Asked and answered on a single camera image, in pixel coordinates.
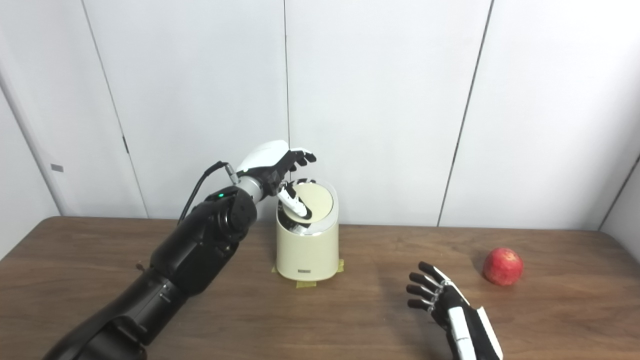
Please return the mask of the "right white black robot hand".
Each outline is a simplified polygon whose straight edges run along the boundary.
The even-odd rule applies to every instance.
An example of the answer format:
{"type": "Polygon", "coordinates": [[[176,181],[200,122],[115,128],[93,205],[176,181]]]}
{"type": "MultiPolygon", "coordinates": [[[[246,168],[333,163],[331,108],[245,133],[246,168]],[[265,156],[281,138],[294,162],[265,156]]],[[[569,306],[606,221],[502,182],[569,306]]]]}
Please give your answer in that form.
{"type": "Polygon", "coordinates": [[[411,309],[429,313],[445,331],[454,360],[503,360],[504,353],[484,307],[470,305],[455,283],[437,267],[421,261],[406,291],[411,309]]]}

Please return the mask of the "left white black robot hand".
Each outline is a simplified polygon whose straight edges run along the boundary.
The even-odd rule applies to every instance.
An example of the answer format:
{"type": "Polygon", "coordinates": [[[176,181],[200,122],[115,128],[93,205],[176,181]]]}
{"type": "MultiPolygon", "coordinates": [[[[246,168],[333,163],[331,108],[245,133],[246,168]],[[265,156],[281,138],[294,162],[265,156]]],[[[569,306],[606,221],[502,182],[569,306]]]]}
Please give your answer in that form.
{"type": "Polygon", "coordinates": [[[254,148],[238,166],[236,187],[252,199],[254,205],[268,197],[277,197],[286,207],[302,219],[310,219],[313,212],[287,181],[288,173],[317,161],[317,157],[301,147],[290,149],[284,140],[266,142],[254,148]]]}

